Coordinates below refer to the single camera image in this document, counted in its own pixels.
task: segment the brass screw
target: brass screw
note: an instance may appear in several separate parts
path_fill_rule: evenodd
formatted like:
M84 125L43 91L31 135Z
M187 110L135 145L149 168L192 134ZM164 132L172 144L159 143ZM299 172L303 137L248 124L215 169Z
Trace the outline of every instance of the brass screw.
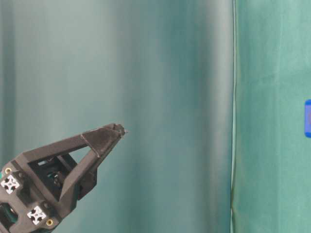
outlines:
M51 225L53 225L53 220L52 219L49 219L48 221L47 221L47 225L50 227Z
M7 167L4 172L5 172L5 174L9 174L11 171L12 171L12 169Z

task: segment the black 3d-printed part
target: black 3d-printed part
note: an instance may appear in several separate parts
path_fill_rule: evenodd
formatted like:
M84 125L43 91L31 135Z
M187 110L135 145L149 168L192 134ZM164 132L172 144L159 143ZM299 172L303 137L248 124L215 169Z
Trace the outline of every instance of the black 3d-printed part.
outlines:
M97 182L97 167L125 134L101 128L24 152L0 180L0 233L50 233ZM77 164L70 152L90 147Z

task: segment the curtain fold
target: curtain fold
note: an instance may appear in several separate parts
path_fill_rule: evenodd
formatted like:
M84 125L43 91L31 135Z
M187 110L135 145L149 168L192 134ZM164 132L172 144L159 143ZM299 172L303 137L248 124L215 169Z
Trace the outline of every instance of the curtain fold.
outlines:
M130 132L55 233L229 232L230 0L0 7L2 164L111 122Z

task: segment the green curtain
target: green curtain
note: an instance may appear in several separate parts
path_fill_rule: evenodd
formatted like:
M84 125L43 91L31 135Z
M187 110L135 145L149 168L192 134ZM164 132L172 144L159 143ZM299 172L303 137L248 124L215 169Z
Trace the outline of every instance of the green curtain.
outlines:
M129 130L55 233L229 232L232 2L0 2L2 165L111 122Z
M308 233L311 2L235 2L233 232Z

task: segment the blue block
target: blue block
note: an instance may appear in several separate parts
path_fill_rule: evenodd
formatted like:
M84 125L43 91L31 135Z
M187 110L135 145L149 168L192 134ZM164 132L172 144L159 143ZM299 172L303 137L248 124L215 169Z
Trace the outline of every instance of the blue block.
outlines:
M311 100L305 103L305 135L311 137Z

